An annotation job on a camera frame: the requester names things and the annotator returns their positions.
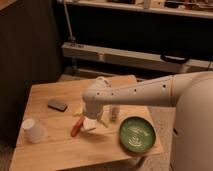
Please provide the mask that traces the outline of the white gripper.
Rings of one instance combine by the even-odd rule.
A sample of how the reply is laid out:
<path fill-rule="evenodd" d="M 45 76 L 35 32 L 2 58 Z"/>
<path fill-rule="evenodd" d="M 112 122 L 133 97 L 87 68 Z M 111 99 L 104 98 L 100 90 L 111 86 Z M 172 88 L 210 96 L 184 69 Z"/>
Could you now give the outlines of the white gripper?
<path fill-rule="evenodd" d="M 73 114 L 73 117 L 81 116 L 83 113 L 84 116 L 86 116 L 89 119 L 98 120 L 103 113 L 103 106 L 102 105 L 96 105 L 96 104 L 85 104 L 84 107 L 78 108 Z M 109 127 L 109 118 L 105 115 L 103 115 L 98 122 L 102 124 L 104 127 Z"/>

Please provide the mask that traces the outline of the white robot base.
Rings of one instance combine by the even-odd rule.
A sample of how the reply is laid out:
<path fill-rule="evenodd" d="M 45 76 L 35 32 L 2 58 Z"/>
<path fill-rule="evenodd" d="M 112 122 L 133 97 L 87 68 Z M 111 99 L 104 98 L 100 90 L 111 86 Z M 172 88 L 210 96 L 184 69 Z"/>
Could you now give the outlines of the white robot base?
<path fill-rule="evenodd" d="M 178 99 L 171 167 L 173 171 L 213 171 L 213 72 L 193 78 Z"/>

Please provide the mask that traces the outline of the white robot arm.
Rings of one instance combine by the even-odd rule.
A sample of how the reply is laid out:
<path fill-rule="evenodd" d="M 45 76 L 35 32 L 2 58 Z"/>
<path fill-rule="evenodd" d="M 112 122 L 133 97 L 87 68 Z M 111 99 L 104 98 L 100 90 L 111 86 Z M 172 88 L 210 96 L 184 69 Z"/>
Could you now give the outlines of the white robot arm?
<path fill-rule="evenodd" d="M 178 75 L 160 77 L 120 87 L 111 87 L 105 77 L 98 77 L 84 91 L 82 114 L 98 120 L 105 105 L 148 105 L 174 107 L 186 89 Z"/>

